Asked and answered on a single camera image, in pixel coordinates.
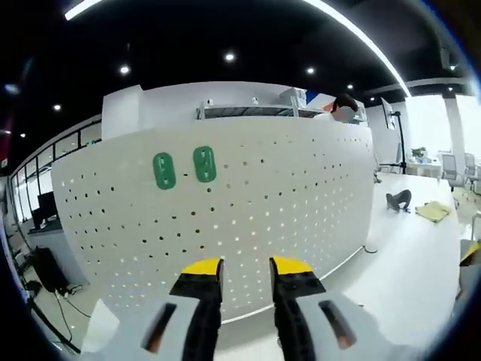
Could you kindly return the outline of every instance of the black hair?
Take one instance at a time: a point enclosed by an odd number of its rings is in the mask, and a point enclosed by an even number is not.
[[[358,111],[359,109],[358,103],[356,103],[355,100],[347,94],[341,94],[334,100],[334,103],[332,104],[332,113],[334,113],[337,108],[342,107],[349,107],[354,111]]]

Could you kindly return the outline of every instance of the black object on desk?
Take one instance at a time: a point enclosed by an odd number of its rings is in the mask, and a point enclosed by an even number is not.
[[[48,192],[38,195],[38,205],[42,210],[44,219],[59,214],[57,211],[57,205],[55,203],[55,198],[53,197],[53,192]]]

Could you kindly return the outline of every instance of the white office chair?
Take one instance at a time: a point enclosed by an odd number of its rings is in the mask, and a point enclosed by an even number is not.
[[[453,154],[441,154],[443,160],[443,179],[446,179],[451,187],[464,187],[464,175],[458,173],[456,158]]]
[[[466,183],[470,182],[469,190],[473,190],[474,182],[479,181],[478,174],[476,171],[476,160],[473,154],[465,153],[464,161],[466,162],[466,169],[464,170],[464,177]]]

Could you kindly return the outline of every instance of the person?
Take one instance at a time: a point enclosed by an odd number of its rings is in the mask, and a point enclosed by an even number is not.
[[[347,94],[339,95],[332,104],[331,115],[334,120],[342,123],[350,123],[355,113],[359,110],[358,103]]]

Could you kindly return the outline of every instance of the computer monitor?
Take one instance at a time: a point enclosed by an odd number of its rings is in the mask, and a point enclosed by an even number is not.
[[[33,226],[35,229],[40,229],[40,225],[44,221],[44,213],[42,208],[37,208],[32,211]]]
[[[38,196],[38,205],[42,210],[42,215],[45,219],[58,214],[55,198],[53,198],[53,192],[40,194]]]
[[[381,102],[383,103],[383,111],[387,128],[396,130],[396,117],[393,115],[394,111],[392,110],[392,106],[384,98],[381,98]]]

